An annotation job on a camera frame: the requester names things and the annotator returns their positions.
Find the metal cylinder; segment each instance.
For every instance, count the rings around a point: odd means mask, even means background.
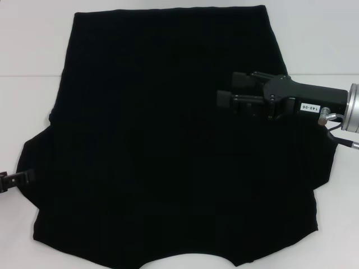
[[[342,130],[359,133],[359,84],[352,84],[348,94]]]

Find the black fabric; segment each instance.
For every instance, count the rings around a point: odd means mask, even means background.
[[[287,74],[264,6],[77,13],[51,125],[18,171],[34,239],[112,268],[236,266],[317,230],[336,144],[316,123],[216,109],[232,72]]]

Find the white surface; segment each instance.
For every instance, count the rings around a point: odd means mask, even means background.
[[[119,8],[265,4],[290,73],[298,82],[348,90],[359,83],[358,1],[116,1],[2,0],[0,2],[0,170],[14,172],[25,141],[48,125],[73,14]],[[335,131],[359,141],[358,134]],[[319,188],[319,231],[241,269],[359,268],[359,152],[339,146],[331,178]],[[17,189],[0,195],[0,268],[103,268],[32,240],[37,209]],[[143,269],[228,269],[227,260],[182,255]]]

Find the robotic arm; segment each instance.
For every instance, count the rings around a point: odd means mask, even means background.
[[[329,120],[340,122],[328,130],[333,141],[359,150],[359,143],[334,137],[330,131],[359,133],[359,85],[346,90],[313,86],[295,82],[290,76],[273,76],[254,72],[250,75],[235,72],[232,92],[217,91],[217,107],[235,114],[267,117],[277,120],[284,115],[298,115],[316,120],[325,126]]]

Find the white wall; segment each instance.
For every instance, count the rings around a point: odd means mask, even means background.
[[[359,83],[359,1],[2,0],[0,2],[0,171],[15,171],[25,141],[42,131],[54,104],[73,14],[114,9],[267,6],[292,78],[348,90]],[[359,141],[353,133],[339,137]],[[298,244],[242,269],[359,268],[359,152],[339,146],[330,182],[316,191],[319,229]],[[17,189],[0,195],[1,268],[102,268],[32,240],[37,209]],[[144,266],[228,269],[206,255]]]

